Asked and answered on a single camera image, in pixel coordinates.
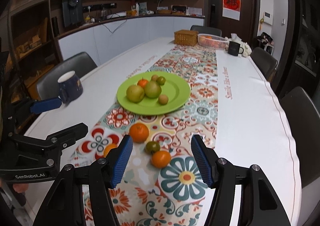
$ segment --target orange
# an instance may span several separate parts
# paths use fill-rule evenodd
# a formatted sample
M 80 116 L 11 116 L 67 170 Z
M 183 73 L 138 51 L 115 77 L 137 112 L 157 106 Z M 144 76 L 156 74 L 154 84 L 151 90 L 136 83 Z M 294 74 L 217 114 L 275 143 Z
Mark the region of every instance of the orange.
M 103 151 L 103 156 L 106 157 L 111 149 L 115 149 L 117 147 L 118 146 L 115 143 L 111 143 L 110 145 L 107 145 Z
M 147 140 L 149 129 L 143 123 L 136 123 L 130 127 L 129 135 L 132 137 L 133 142 L 142 143 Z
M 171 155 L 167 151 L 158 151 L 154 153 L 151 157 L 151 163 L 156 168 L 164 168 L 166 167 L 171 161 Z
M 142 78 L 141 80 L 138 81 L 137 85 L 139 85 L 140 87 L 144 88 L 147 85 L 148 82 L 149 82 L 148 80 Z

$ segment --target electrical outlet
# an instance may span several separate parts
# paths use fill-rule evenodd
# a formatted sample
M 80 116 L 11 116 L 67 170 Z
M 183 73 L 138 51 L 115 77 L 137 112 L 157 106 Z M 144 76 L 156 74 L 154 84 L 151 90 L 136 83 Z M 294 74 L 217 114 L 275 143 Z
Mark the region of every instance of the electrical outlet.
M 102 4 L 101 7 L 104 7 L 105 9 L 116 9 L 117 3 Z
M 89 6 L 82 6 L 82 12 L 86 13 L 89 12 L 88 7 L 90 7 L 90 12 L 105 9 L 115 9 L 117 8 L 117 3 L 106 3 L 106 4 L 97 4 L 97 5 L 89 5 Z

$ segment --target white cabinet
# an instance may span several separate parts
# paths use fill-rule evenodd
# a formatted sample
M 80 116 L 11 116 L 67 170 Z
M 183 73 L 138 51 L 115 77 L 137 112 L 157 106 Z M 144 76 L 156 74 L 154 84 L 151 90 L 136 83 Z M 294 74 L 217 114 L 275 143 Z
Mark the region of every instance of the white cabinet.
M 174 32 L 185 29 L 190 30 L 193 25 L 203 26 L 203 19 L 189 17 L 173 17 Z
M 158 37 L 173 37 L 173 19 L 174 17 L 150 17 L 150 41 Z
M 149 41 L 148 18 L 120 20 L 94 27 L 101 64 Z
M 96 42 L 93 35 L 93 27 L 60 39 L 59 46 L 64 60 L 80 52 L 87 52 L 97 66 L 100 65 Z
M 203 25 L 203 19 L 189 17 L 144 17 L 119 20 L 90 27 L 59 40 L 63 59 L 87 52 L 99 66 L 119 54 L 159 37 Z

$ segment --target black chair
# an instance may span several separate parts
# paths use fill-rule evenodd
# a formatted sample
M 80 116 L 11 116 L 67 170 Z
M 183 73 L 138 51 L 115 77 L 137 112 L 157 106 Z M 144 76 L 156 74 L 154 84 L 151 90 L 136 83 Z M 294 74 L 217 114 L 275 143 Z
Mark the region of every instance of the black chair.
M 209 34 L 209 35 L 217 35 L 222 36 L 222 31 L 213 27 L 202 27 L 193 25 L 190 30 L 198 31 L 199 34 Z
M 302 188 L 320 176 L 320 115 L 301 87 L 280 100 L 296 141 Z
M 266 79 L 269 79 L 278 64 L 278 61 L 260 47 L 253 49 L 250 57 L 262 72 L 263 76 Z
M 61 75 L 75 71 L 76 75 L 81 78 L 96 67 L 97 65 L 86 52 L 81 52 L 63 61 L 37 82 L 37 91 L 41 100 L 58 97 L 58 79 Z

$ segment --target bottle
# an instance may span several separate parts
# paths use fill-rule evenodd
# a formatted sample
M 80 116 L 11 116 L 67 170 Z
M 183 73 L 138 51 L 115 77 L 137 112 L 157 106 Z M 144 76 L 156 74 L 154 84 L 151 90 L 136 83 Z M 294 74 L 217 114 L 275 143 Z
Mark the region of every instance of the bottle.
M 101 18 L 105 18 L 107 16 L 107 10 L 105 8 L 102 8 L 101 10 Z

